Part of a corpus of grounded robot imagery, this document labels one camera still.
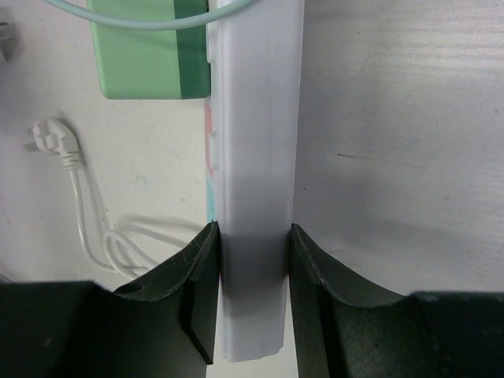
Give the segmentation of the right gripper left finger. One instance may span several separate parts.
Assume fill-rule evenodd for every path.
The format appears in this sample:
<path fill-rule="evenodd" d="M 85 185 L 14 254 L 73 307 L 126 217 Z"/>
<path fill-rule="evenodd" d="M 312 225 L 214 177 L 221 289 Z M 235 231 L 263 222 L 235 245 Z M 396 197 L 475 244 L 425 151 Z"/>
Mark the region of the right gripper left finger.
<path fill-rule="evenodd" d="M 204 377 L 213 362 L 219 228 L 115 291 L 91 281 L 1 286 L 4 377 Z"/>

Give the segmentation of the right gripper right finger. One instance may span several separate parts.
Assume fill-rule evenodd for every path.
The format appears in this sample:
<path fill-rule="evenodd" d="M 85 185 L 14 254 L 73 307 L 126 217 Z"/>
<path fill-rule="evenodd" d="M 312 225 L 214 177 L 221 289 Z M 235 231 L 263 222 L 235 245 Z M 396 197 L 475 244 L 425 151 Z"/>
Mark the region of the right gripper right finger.
<path fill-rule="evenodd" d="M 503 295 L 400 295 L 347 268 L 298 225 L 289 287 L 301 377 L 500 377 Z"/>

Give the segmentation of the white power strip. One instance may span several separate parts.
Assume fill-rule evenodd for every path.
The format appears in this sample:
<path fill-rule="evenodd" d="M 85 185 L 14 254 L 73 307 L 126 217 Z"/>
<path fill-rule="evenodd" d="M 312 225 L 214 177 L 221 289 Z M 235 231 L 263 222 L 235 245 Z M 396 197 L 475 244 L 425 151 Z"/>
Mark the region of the white power strip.
<path fill-rule="evenodd" d="M 207 28 L 207 213 L 220 229 L 219 329 L 230 362 L 284 344 L 304 8 L 255 1 Z"/>

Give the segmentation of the green charger plug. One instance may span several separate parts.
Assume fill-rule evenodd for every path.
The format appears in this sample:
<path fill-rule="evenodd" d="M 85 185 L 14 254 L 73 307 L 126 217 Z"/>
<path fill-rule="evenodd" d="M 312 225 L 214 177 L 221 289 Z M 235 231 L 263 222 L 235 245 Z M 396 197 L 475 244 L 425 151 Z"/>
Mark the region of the green charger plug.
<path fill-rule="evenodd" d="M 171 20 L 205 13 L 206 1 L 89 1 L 97 13 Z M 206 26 L 140 31 L 91 25 L 98 78 L 108 99 L 196 99 L 210 94 Z"/>

